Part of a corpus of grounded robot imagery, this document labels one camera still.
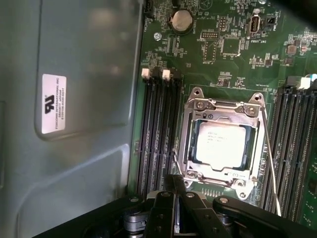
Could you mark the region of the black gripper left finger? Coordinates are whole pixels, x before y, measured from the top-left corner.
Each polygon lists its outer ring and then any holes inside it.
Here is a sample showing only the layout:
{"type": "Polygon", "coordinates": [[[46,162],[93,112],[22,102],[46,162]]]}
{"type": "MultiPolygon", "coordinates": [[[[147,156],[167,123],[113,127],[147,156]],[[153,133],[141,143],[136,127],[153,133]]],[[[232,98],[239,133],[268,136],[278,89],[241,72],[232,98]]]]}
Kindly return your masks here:
{"type": "Polygon", "coordinates": [[[163,190],[145,197],[119,198],[68,222],[44,231],[39,238],[171,238],[179,182],[166,175],[163,190]]]}

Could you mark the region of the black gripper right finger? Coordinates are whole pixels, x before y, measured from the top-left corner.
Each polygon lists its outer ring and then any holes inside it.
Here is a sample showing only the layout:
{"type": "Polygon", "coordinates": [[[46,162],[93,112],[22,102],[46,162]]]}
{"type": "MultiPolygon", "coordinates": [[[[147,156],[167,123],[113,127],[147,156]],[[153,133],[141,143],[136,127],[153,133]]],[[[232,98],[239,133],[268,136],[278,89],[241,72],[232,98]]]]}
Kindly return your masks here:
{"type": "Polygon", "coordinates": [[[202,238],[315,238],[316,231],[266,210],[221,195],[209,203],[187,192],[182,176],[174,188],[188,213],[190,225],[202,238]]]}

